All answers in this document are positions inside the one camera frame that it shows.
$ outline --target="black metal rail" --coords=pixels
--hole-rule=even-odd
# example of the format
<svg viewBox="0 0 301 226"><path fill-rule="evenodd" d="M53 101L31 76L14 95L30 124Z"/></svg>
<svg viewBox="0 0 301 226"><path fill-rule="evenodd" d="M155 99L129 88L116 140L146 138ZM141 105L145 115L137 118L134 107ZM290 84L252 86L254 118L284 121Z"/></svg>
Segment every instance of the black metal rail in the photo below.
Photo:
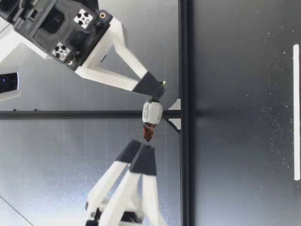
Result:
<svg viewBox="0 0 301 226"><path fill-rule="evenodd" d="M191 226L190 212L190 149L192 84L189 72L189 0L179 0L180 40L180 95L182 109L181 128L181 208L182 226Z"/></svg>
<svg viewBox="0 0 301 226"><path fill-rule="evenodd" d="M16 111L0 112L0 120L139 119L142 111ZM164 119L179 119L181 111L164 111Z"/></svg>

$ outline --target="gray backdrop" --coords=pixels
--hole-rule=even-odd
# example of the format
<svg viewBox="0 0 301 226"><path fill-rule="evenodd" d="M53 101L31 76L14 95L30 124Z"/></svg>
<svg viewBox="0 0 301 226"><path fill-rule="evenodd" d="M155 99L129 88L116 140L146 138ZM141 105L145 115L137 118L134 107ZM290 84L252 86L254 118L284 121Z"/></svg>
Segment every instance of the gray backdrop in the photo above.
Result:
<svg viewBox="0 0 301 226"><path fill-rule="evenodd" d="M122 21L131 50L167 81L165 108L179 96L177 0L103 0ZM114 51L105 68L134 76ZM141 110L146 97L80 78L35 53L20 71L22 96L0 110ZM87 193L129 140L141 137L141 120L0 121L0 194L35 225L83 225ZM180 225L180 137L162 122L156 146L160 208ZM0 224L27 226L0 202Z"/></svg>

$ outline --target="metal bolt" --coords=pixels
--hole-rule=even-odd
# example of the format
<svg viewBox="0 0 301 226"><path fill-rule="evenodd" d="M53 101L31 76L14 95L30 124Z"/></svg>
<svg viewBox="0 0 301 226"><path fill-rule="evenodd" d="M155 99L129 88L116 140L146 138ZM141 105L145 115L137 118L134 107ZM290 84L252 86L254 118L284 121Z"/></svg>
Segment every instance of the metal bolt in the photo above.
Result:
<svg viewBox="0 0 301 226"><path fill-rule="evenodd" d="M99 16L100 16L101 19L105 19L105 14L104 13L101 13Z"/></svg>

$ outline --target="led light strip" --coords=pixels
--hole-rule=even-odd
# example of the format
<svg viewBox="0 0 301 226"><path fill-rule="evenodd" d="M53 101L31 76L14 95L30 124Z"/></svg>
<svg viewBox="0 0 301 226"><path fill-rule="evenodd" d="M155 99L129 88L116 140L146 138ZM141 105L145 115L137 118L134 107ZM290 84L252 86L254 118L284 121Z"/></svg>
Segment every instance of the led light strip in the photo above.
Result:
<svg viewBox="0 0 301 226"><path fill-rule="evenodd" d="M300 63L299 45L293 46L294 179L300 180Z"/></svg>

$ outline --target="white plastic housing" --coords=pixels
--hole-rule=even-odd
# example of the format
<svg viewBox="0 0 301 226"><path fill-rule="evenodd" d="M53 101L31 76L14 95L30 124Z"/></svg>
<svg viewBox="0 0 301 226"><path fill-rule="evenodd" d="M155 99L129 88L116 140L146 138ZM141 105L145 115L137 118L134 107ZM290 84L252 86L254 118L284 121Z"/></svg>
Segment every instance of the white plastic housing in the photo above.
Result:
<svg viewBox="0 0 301 226"><path fill-rule="evenodd" d="M146 102L143 106L142 121L158 125L163 114L163 106L158 102Z"/></svg>

